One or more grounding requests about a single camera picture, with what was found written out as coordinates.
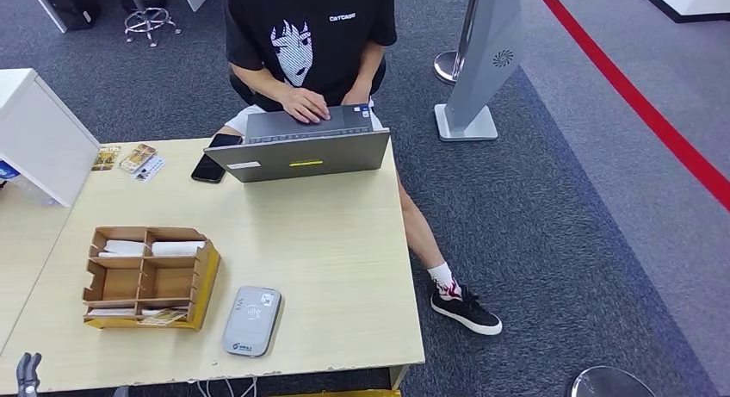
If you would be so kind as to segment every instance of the smartphone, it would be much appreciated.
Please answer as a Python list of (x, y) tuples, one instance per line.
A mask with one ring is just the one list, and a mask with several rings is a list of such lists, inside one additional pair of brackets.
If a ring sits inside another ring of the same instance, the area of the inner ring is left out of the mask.
[[(241, 136), (218, 133), (213, 137), (213, 141), (210, 142), (210, 146), (208, 147), (235, 146), (240, 145), (243, 141), (244, 138)], [(225, 169), (204, 154), (201, 161), (195, 167), (193, 174), (190, 176), (200, 182), (220, 183), (225, 174)]]
[(276, 289), (241, 287), (223, 331), (223, 349), (248, 357), (266, 353), (280, 304)]

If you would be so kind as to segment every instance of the white shorts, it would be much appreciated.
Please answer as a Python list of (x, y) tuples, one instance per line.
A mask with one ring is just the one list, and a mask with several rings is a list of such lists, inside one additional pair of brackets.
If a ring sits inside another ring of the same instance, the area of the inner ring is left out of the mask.
[[(378, 119), (378, 116), (373, 113), (373, 101), (370, 100), (370, 120), (373, 122), (373, 130), (378, 131), (383, 129), (383, 125), (380, 123), (380, 119)], [(249, 115), (256, 115), (259, 113), (266, 113), (266, 110), (258, 107), (257, 105), (249, 106), (243, 110), (241, 110), (240, 113), (238, 113), (237, 116), (230, 119), (226, 126), (236, 130), (237, 132), (245, 135), (246, 134), (246, 126), (249, 122)]]

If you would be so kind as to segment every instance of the black t-shirt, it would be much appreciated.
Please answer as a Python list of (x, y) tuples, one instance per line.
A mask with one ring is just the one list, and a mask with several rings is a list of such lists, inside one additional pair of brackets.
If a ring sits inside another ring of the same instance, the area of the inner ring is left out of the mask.
[[(224, 7), (228, 61), (253, 71), (265, 67), (279, 81), (323, 95), (330, 106), (352, 88), (369, 40), (396, 41), (393, 0), (224, 0)], [(253, 102), (281, 110), (260, 94)]]

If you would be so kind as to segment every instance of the man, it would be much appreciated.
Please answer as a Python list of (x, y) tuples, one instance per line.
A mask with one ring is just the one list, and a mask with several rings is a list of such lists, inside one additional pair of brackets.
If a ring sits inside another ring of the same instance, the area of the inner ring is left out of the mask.
[[(253, 92), (249, 108), (220, 133), (242, 134), (248, 116), (284, 110), (327, 120), (327, 106), (369, 102), (380, 86), (386, 46), (396, 41), (393, 0), (224, 0), (233, 72)], [(380, 121), (373, 115), (375, 127)], [(434, 281), (431, 306), (474, 332), (495, 335), (499, 318), (460, 287), (429, 224), (399, 180), (405, 236)]]

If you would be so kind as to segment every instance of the black sneaker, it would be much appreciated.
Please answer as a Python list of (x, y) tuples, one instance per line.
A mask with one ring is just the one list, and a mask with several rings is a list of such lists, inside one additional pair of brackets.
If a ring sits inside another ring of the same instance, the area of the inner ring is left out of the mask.
[(483, 335), (497, 335), (502, 332), (502, 321), (497, 315), (489, 313), (477, 302), (479, 297), (472, 295), (461, 286), (461, 299), (444, 300), (436, 290), (431, 296), (431, 307), (437, 313), (456, 319), (466, 328)]

